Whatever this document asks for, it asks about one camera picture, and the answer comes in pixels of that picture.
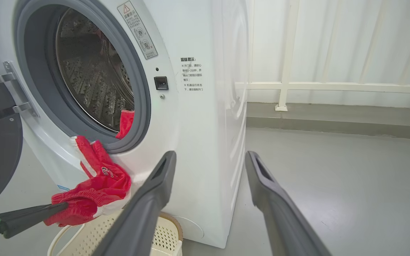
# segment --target white washing machine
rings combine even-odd
[[[244,159],[246,90],[234,85],[247,82],[248,6],[0,0],[0,75],[13,74],[0,82],[12,80],[18,105],[0,119],[20,112],[25,140],[61,190],[86,179],[71,136],[102,141],[132,193],[176,151],[164,211],[185,238],[224,248]],[[122,109],[135,119],[119,140]]]

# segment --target beige plastic basket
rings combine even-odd
[[[120,213],[121,211],[111,215],[101,215],[91,222],[83,224],[57,256],[92,255],[94,249],[96,249]],[[55,236],[48,248],[47,256],[53,256],[53,250],[58,241],[71,227],[64,227]],[[182,256],[182,244],[183,231],[179,222],[169,214],[161,213],[156,223],[150,256]]]

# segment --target warning triangle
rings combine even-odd
[[[124,5],[123,11],[124,11],[124,14],[126,14],[129,11],[129,7],[127,7],[127,5]]]

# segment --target metal hinge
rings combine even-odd
[[[4,64],[5,70],[7,71],[7,74],[0,75],[0,83],[4,83],[7,81],[10,82],[14,89],[14,93],[18,96],[21,103],[13,107],[1,109],[0,119],[13,115],[15,113],[23,112],[23,111],[28,111],[29,113],[31,113],[33,117],[37,117],[38,115],[36,113],[36,110],[34,109],[33,105],[28,99],[28,96],[26,95],[25,91],[20,85],[18,75],[15,72],[14,65],[10,61],[3,62],[3,64]]]

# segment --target white railing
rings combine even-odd
[[[381,31],[381,24],[384,20],[384,15],[387,8],[387,1],[382,0],[379,8],[378,17],[374,30],[372,33],[371,41],[369,43],[368,51],[366,53],[366,59],[363,64],[360,78],[358,82],[328,82],[328,70],[330,66],[330,60],[333,53],[337,37],[337,28],[340,23],[340,16],[342,12],[341,6],[343,0],[338,0],[337,9],[335,12],[335,19],[332,27],[332,34],[328,43],[327,56],[325,59],[324,69],[322,71],[322,78],[320,82],[298,82],[291,81],[291,67],[293,61],[293,50],[295,43],[296,26],[298,19],[298,8],[300,0],[290,1],[290,10],[286,31],[286,43],[284,48],[284,59],[282,68],[281,82],[257,82],[250,81],[248,89],[266,89],[266,90],[280,90],[279,102],[275,107],[277,111],[287,111],[286,100],[288,96],[288,90],[326,90],[326,91],[356,91],[356,92],[399,92],[410,94],[410,84],[406,84],[406,78],[410,70],[410,53],[409,57],[404,65],[403,72],[400,74],[397,83],[365,83],[366,74],[368,72],[368,66],[373,57],[374,48]]]

